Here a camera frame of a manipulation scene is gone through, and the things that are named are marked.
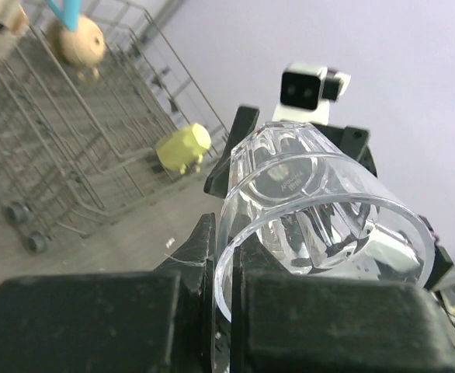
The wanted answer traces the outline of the clear glass cup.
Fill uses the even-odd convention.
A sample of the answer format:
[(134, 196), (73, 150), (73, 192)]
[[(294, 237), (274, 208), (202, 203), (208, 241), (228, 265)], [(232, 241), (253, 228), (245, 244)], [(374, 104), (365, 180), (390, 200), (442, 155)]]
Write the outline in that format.
[(425, 286), (434, 242), (424, 222), (315, 126), (269, 122), (231, 151), (214, 296), (231, 318), (233, 255), (256, 238), (291, 274)]

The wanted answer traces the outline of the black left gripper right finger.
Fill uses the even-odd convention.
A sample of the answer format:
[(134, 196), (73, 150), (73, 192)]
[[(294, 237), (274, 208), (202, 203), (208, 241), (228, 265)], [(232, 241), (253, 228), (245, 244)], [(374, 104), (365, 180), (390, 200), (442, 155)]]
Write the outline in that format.
[(292, 275), (256, 238), (233, 264), (233, 372), (455, 372), (439, 307), (415, 285)]

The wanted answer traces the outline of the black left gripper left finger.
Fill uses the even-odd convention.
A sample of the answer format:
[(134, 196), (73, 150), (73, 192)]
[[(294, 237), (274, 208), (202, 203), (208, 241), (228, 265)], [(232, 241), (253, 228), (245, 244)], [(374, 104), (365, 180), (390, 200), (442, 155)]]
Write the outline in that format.
[(0, 372), (211, 372), (216, 222), (154, 270), (0, 283)]

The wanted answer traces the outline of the yellow-green mug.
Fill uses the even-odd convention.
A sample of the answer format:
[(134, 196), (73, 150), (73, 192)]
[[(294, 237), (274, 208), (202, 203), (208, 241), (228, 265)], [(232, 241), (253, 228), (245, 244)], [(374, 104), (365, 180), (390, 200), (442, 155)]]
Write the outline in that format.
[(184, 175), (192, 166), (198, 173), (211, 143), (208, 130), (201, 124), (192, 123), (159, 140), (155, 152), (162, 166), (169, 171)]

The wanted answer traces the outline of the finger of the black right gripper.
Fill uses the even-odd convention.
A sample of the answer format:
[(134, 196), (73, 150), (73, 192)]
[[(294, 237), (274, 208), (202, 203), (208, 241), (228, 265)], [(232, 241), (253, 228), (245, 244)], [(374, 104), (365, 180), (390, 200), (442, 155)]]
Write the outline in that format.
[(259, 108), (240, 105), (227, 136), (222, 155), (206, 178), (203, 191), (207, 194), (227, 194), (231, 151), (255, 129), (259, 118)]
[(316, 128), (339, 150), (356, 160), (377, 177), (377, 168), (369, 148), (370, 132), (359, 127), (336, 127), (317, 124)]

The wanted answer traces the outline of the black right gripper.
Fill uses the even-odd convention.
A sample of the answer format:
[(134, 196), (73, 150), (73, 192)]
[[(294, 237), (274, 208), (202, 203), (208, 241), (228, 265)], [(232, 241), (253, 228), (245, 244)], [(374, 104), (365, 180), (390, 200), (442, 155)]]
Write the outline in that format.
[(434, 264), (429, 279), (424, 286), (427, 291), (432, 291), (453, 268), (453, 261), (446, 249), (440, 244), (439, 235), (434, 232), (429, 220), (422, 215), (419, 215), (419, 218), (428, 228), (434, 241)]

